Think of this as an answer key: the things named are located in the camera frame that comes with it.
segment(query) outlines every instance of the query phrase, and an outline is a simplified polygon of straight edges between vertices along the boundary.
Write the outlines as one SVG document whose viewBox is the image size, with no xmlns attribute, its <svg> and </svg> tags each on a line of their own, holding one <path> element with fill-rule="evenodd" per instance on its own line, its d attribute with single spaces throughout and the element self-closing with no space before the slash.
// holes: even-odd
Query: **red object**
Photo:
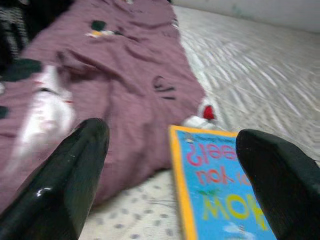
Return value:
<svg viewBox="0 0 320 240">
<path fill-rule="evenodd" d="M 203 118 L 207 120 L 215 119 L 214 109 L 211 105 L 205 106 L 203 111 Z"/>
</svg>

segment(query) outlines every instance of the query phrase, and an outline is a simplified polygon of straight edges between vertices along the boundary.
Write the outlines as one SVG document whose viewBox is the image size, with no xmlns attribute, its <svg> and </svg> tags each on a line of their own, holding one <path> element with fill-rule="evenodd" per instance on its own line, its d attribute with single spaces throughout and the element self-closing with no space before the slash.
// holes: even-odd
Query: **mattress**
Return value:
<svg viewBox="0 0 320 240">
<path fill-rule="evenodd" d="M 280 136 L 320 165 L 319 35 L 174 7 L 190 67 L 217 129 Z M 80 240 L 180 240 L 172 170 L 94 208 Z"/>
</svg>

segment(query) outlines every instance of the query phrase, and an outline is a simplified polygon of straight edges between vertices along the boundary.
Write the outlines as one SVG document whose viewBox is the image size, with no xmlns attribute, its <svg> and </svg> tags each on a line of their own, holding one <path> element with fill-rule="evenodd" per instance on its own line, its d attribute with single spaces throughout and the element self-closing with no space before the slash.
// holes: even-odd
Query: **white sheet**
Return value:
<svg viewBox="0 0 320 240">
<path fill-rule="evenodd" d="M 174 7 L 191 68 L 220 115 L 217 128 L 283 137 L 320 164 L 315 34 Z M 172 171 L 94 209 L 80 240 L 179 240 Z"/>
</svg>

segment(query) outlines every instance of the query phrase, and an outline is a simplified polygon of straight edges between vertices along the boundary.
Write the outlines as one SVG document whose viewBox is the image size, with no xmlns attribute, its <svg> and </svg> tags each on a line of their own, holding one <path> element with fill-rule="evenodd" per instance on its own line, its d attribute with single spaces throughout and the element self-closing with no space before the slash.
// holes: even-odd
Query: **blue book cover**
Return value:
<svg viewBox="0 0 320 240">
<path fill-rule="evenodd" d="M 171 126 L 187 240 L 275 240 L 236 155 L 237 133 Z"/>
</svg>

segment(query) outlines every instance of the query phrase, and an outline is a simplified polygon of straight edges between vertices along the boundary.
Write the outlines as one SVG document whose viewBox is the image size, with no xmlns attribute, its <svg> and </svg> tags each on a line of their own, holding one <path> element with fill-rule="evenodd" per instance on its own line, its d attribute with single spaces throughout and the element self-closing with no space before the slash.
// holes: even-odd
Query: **purple fabric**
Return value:
<svg viewBox="0 0 320 240">
<path fill-rule="evenodd" d="M 167 0 L 77 0 L 43 30 L 22 54 L 59 67 L 72 92 L 77 125 L 98 117 L 110 126 L 110 146 L 95 203 L 171 167 L 168 126 L 197 113 L 204 91 L 191 72 L 175 14 Z M 122 35 L 90 33 L 93 20 Z M 10 164 L 14 138 L 32 96 L 34 76 L 6 85 L 0 103 L 0 169 Z M 0 176 L 0 211 L 45 158 L 26 160 L 14 174 Z"/>
</svg>

